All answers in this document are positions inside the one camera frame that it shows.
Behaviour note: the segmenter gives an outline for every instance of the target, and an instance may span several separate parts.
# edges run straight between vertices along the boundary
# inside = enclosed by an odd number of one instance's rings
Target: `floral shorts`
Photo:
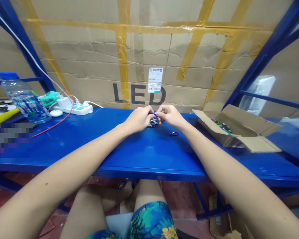
[[[98,231],[88,239],[121,239],[111,231]],[[178,239],[176,228],[167,203],[150,202],[140,207],[131,221],[130,239],[166,238]]]

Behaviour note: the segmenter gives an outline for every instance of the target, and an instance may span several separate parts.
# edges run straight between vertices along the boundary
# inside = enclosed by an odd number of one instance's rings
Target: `carabiner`
[[[174,131],[173,133],[170,133],[169,135],[170,135],[170,136],[177,136],[177,135],[178,135],[178,132]]]

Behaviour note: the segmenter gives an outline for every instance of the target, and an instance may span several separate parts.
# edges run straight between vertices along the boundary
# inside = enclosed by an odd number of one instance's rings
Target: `blue bottle cap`
[[[0,78],[2,80],[20,79],[17,73],[15,72],[0,72]]]

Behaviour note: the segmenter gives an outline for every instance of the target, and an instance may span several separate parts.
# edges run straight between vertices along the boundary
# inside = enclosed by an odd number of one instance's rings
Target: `power strip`
[[[61,110],[62,112],[65,113],[69,113],[71,109],[72,106],[65,109],[62,109],[59,105],[53,106],[53,110]],[[91,105],[83,106],[83,104],[81,104],[80,106],[74,105],[71,113],[75,115],[87,115],[88,113],[92,113],[92,112],[93,112],[93,106]]]

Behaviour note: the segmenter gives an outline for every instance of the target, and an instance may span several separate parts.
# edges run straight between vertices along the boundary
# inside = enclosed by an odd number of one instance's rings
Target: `leg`
[[[134,198],[131,238],[177,238],[170,209],[157,180],[140,180],[130,197]]]
[[[130,197],[120,204],[120,213],[134,212],[144,204],[154,201],[166,202],[159,182],[141,179]]]
[[[60,239],[87,238],[99,230],[107,230],[105,213],[129,197],[130,182],[123,189],[86,185],[77,193]]]

